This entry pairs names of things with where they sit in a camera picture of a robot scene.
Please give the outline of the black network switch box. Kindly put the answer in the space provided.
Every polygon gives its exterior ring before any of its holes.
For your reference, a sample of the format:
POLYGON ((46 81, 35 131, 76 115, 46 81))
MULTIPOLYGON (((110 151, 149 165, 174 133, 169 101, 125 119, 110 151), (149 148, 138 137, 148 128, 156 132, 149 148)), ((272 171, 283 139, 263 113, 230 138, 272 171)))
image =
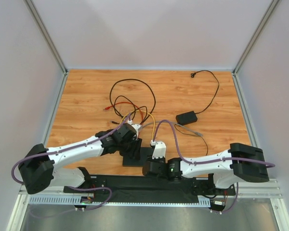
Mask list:
POLYGON ((144 163, 151 157, 153 154, 154 148, 151 147, 140 147, 139 155, 134 157, 123 157, 123 166, 124 167, 143 167, 144 163))

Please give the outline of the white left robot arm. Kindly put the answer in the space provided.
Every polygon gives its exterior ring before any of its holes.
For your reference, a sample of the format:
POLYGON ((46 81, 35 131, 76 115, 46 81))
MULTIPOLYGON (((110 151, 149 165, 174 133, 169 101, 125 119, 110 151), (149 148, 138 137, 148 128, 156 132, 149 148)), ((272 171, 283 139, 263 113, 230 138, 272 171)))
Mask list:
POLYGON ((83 171, 64 169, 64 166, 115 152, 127 153, 137 147, 140 128, 139 124, 124 123, 65 146, 45 148, 42 143, 34 145, 18 164, 27 193, 41 192, 56 180, 62 186, 79 187, 85 181, 83 171))

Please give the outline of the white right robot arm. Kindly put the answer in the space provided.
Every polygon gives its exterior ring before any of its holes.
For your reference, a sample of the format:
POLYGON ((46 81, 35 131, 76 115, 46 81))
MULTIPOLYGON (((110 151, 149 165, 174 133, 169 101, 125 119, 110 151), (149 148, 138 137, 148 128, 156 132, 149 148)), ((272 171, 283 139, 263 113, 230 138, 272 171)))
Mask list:
POLYGON ((218 189, 227 189, 239 182, 264 183, 269 181, 268 168, 275 164, 266 162, 263 150, 242 143, 232 143, 222 152, 201 157, 165 159, 165 145, 153 152, 142 167, 146 177, 162 177, 168 180, 191 179, 200 175, 213 176, 218 189))

